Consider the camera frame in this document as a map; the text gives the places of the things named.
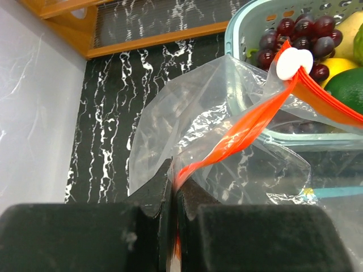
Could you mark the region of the clear zip top bag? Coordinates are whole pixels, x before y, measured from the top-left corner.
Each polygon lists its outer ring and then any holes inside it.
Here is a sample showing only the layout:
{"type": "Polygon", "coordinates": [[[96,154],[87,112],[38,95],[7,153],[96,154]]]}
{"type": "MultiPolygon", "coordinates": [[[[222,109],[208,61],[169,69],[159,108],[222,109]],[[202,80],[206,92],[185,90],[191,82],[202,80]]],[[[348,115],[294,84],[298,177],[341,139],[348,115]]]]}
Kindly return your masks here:
{"type": "Polygon", "coordinates": [[[226,55],[169,81],[143,110],[129,157],[129,190],[170,162],[171,271],[183,271],[176,195],[187,181],[224,205],[321,208],[353,271],[362,270],[362,150],[294,151],[258,139],[265,129],[362,136],[362,114],[315,83],[312,66],[312,55],[288,42],[268,71],[226,55]]]}

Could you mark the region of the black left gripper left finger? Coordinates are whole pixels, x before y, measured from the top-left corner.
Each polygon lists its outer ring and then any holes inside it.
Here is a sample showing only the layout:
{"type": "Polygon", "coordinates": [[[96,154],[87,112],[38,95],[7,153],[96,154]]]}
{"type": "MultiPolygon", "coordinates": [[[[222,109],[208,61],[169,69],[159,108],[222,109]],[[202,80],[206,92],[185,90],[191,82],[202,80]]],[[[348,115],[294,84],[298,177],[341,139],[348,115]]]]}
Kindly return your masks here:
{"type": "Polygon", "coordinates": [[[118,203],[18,204],[1,215],[2,271],[169,271],[170,162],[118,203]]]}

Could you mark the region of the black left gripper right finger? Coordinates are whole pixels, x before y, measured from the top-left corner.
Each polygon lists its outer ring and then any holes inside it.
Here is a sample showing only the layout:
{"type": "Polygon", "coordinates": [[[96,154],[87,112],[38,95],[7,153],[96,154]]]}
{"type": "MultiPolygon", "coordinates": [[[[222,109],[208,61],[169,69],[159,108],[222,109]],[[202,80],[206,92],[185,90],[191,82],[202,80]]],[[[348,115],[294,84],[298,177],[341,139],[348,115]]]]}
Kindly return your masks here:
{"type": "Polygon", "coordinates": [[[193,181],[176,199],[183,271],[353,271],[319,207],[224,205],[193,181]]]}

